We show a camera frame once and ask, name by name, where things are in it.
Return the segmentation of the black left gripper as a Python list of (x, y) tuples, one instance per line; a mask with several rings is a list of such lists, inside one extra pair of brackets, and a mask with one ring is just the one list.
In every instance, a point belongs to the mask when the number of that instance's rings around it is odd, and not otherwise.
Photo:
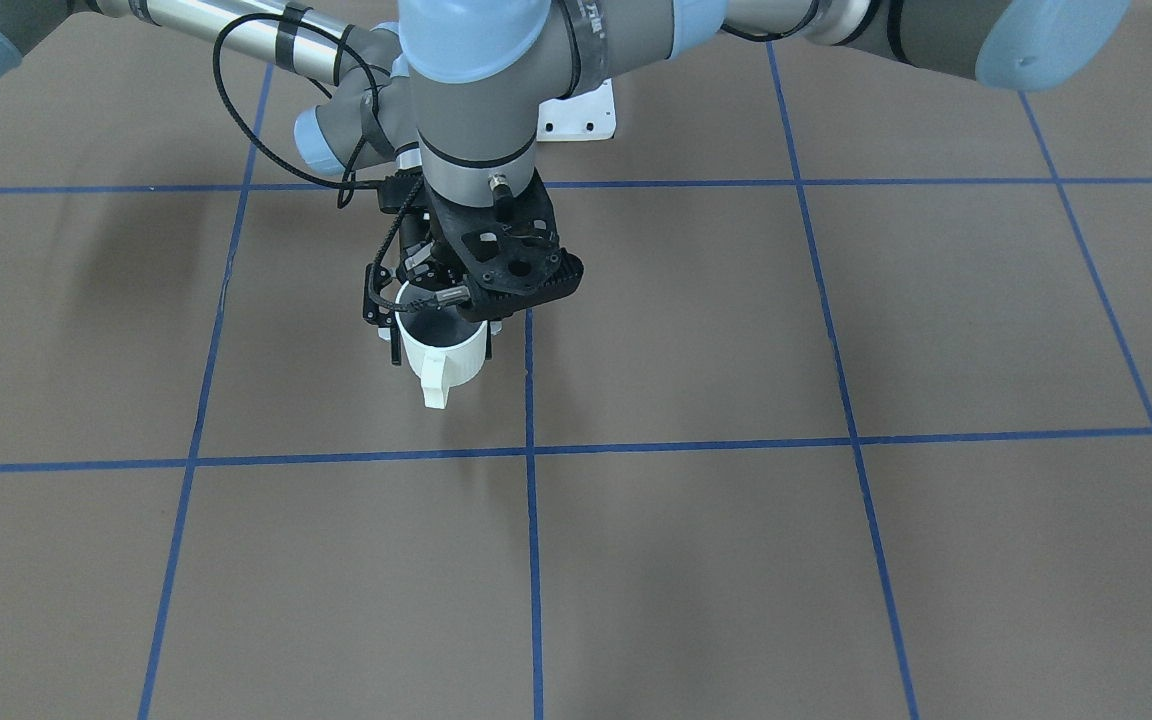
[[(442, 228), (435, 223), (433, 210), (429, 209), (431, 220), (431, 253), (425, 263), (406, 263), (407, 301), (434, 300), (439, 293), (450, 295), (450, 301), (479, 301), (483, 291), (473, 283), (467, 266), (444, 238)], [(387, 266), (380, 263), (369, 263), (365, 270), (364, 320), (376, 328), (392, 328), (393, 311), (382, 291), (396, 281)]]

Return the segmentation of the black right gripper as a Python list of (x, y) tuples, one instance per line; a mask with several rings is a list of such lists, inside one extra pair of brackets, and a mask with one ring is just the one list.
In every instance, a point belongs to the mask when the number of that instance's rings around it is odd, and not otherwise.
[[(396, 217), (392, 233), (388, 234), (389, 240), (382, 240), (376, 260), (382, 260), (391, 247), (397, 247), (399, 263), (425, 263), (433, 252), (433, 232), (430, 229), (429, 191), (425, 190), (424, 173), (397, 172), (387, 179), (380, 179), (376, 195), (382, 213)], [(397, 320), (389, 320), (388, 331), (391, 364), (402, 366), (402, 336)]]

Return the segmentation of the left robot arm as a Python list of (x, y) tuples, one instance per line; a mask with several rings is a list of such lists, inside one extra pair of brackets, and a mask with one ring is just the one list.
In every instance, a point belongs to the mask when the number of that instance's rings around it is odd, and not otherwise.
[(1041, 91), (1085, 67), (1126, 17), (1126, 1), (402, 1), (387, 88), (361, 103), (362, 141), (382, 161), (417, 152), (429, 210), (429, 300), (381, 300), (392, 313), (453, 306), (488, 323), (579, 286), (535, 168), (540, 105), (675, 59), (718, 35), (803, 36), (987, 88)]

